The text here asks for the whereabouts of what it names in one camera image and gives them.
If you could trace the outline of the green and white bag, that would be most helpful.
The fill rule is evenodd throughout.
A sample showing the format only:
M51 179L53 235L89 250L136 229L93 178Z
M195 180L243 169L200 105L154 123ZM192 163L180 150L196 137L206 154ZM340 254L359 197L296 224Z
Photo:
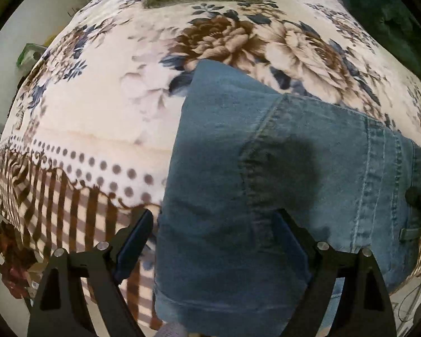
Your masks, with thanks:
M16 67L23 69L33 66L44 54L47 47L39 44L28 43L24 46L16 61Z

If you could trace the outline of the floral bed blanket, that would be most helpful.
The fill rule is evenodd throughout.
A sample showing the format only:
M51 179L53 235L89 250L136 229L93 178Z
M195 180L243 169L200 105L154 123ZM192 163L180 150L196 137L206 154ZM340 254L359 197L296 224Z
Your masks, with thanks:
M197 65L238 69L280 94L346 107L421 148L421 80L341 0L93 0L22 84L0 142L0 213L42 259L91 250L148 208L156 225L123 285L152 329L159 215ZM411 274L421 276L421 236Z

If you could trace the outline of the dark green plush blanket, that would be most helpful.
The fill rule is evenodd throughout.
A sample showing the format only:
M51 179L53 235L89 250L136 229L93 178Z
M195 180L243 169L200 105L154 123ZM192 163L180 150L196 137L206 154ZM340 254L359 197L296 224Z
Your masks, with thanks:
M401 0L341 0L383 48L421 80L421 25Z

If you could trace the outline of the light blue denim jeans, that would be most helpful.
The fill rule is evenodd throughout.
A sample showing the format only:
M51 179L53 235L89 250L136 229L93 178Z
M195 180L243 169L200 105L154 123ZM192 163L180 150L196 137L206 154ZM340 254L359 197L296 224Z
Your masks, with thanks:
M276 336L306 289L274 237L287 211L336 250L372 250L394 291L418 259L421 148L355 110L200 62L159 215L155 309L208 336Z

